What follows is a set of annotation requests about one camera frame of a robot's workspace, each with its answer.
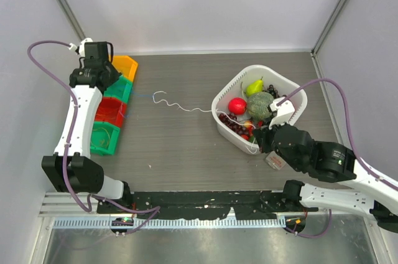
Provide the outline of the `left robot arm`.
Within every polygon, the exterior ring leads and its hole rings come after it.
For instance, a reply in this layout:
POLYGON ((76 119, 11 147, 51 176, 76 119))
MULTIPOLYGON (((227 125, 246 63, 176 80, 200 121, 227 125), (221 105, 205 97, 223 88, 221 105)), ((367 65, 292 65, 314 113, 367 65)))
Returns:
POLYGON ((82 201, 77 195, 87 193, 124 214, 132 206, 128 184, 106 176, 103 168, 91 160, 96 112, 104 92, 121 76, 112 65, 113 45, 86 38, 71 49, 80 58, 66 86, 70 94, 68 114, 60 141, 53 155, 43 158, 42 169, 57 191, 71 194, 79 205, 82 201))

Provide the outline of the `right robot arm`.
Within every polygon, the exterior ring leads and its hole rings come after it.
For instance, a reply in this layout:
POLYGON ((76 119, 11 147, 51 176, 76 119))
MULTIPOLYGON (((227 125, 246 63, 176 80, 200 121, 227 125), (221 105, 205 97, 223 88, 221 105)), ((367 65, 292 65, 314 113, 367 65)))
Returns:
POLYGON ((293 170, 343 190, 289 180, 281 204, 289 211, 327 208, 374 219, 377 226, 397 232, 397 181, 380 173, 342 144, 315 141, 291 125, 254 130, 261 152, 275 154, 293 170))

